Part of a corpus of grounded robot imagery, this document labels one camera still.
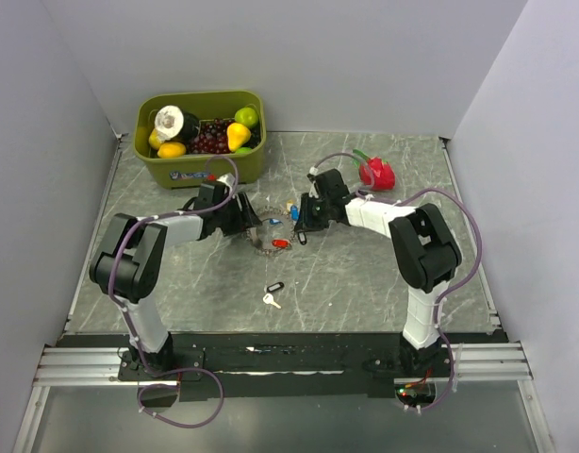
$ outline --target label on bin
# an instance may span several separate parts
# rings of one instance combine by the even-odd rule
[[[210,176],[210,173],[208,172],[195,172],[195,173],[170,172],[170,179],[172,181],[178,181],[182,179],[202,179],[208,176]]]

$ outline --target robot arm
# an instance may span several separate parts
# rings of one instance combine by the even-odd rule
[[[449,287],[461,263],[455,238],[438,207],[413,208],[358,198],[349,193],[335,169],[320,174],[311,170],[308,177],[313,188],[302,194],[295,231],[318,231],[334,220],[391,238],[399,271],[408,285],[403,336],[416,350],[433,345],[438,338],[438,296]]]
[[[220,204],[232,186],[230,178],[231,175],[225,175],[217,181],[203,183],[192,202],[194,210]],[[109,276],[121,242],[139,220],[126,214],[116,214],[109,223],[89,270],[90,279],[99,285],[104,294],[108,293]],[[114,293],[122,300],[123,305],[119,309],[130,318],[147,360],[154,369],[170,369],[174,359],[172,336],[162,324],[156,301],[153,300],[164,249],[188,241],[201,241],[217,228],[228,236],[258,225],[261,222],[247,196],[237,193],[219,210],[156,220],[139,228],[133,235],[127,245],[128,253],[122,255],[118,266]],[[133,359],[138,359],[137,339],[132,337],[130,351]]]
[[[396,260],[407,282],[408,315],[403,337],[408,362],[426,361],[437,351],[435,305],[447,289],[461,263],[461,253],[438,208],[426,204],[418,208],[392,206],[364,200],[349,193],[338,170],[308,176],[311,193],[301,197],[300,216],[295,231],[305,233],[329,227],[330,221],[364,227],[392,239]],[[202,184],[193,202],[196,210],[216,206],[228,195],[228,176]],[[139,219],[116,214],[100,243],[90,267],[90,278],[104,294],[116,254],[127,231]],[[186,241],[200,241],[220,228],[223,235],[240,233],[261,225],[245,193],[237,195],[219,210],[202,215],[178,215],[150,222],[137,230],[127,245],[118,267],[114,293],[123,300],[120,310],[130,318],[141,339],[149,365],[172,368],[173,339],[163,326],[152,292],[157,284],[164,248]],[[130,339],[130,352],[138,363],[137,339]]]

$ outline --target red pepper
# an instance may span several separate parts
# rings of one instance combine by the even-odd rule
[[[370,172],[367,171],[367,166],[365,164],[360,164],[358,167],[358,175],[361,178],[363,184],[371,185],[372,179],[370,173],[373,173],[373,190],[374,191],[389,191],[394,187],[396,183],[396,177],[392,171],[392,167],[385,160],[380,158],[369,158],[365,153],[355,149],[353,150],[355,154],[367,161],[367,166],[371,169]]]

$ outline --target yellow pear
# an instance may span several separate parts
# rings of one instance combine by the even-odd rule
[[[250,140],[252,132],[241,123],[233,123],[226,129],[226,136],[229,139],[229,150],[235,152]]]

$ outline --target grey marble surface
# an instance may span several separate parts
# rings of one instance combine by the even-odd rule
[[[318,159],[359,148],[392,165],[396,187],[388,193],[405,199],[419,189],[453,184],[436,137],[381,134],[270,133],[266,166],[258,182],[245,190],[256,210],[281,208],[288,198],[307,192],[306,173]],[[336,166],[349,187],[358,175],[347,158]],[[108,197],[97,243],[114,213],[137,216],[181,207],[196,189],[168,191],[150,177],[131,149],[126,149]],[[473,250],[463,216],[440,195],[421,200],[440,205],[462,250],[457,278],[465,276]],[[275,294],[282,309],[262,302],[267,284],[283,281]],[[262,257],[243,237],[224,238],[220,232],[199,243],[184,243],[164,253],[157,305],[164,325],[180,331],[398,331],[406,318],[406,283],[400,278],[392,244],[387,238],[356,227],[333,224],[308,235],[275,257]],[[442,324],[449,331],[491,331],[488,305],[479,277],[451,295]],[[125,331],[121,317],[106,296],[86,276],[74,307],[69,332]]]

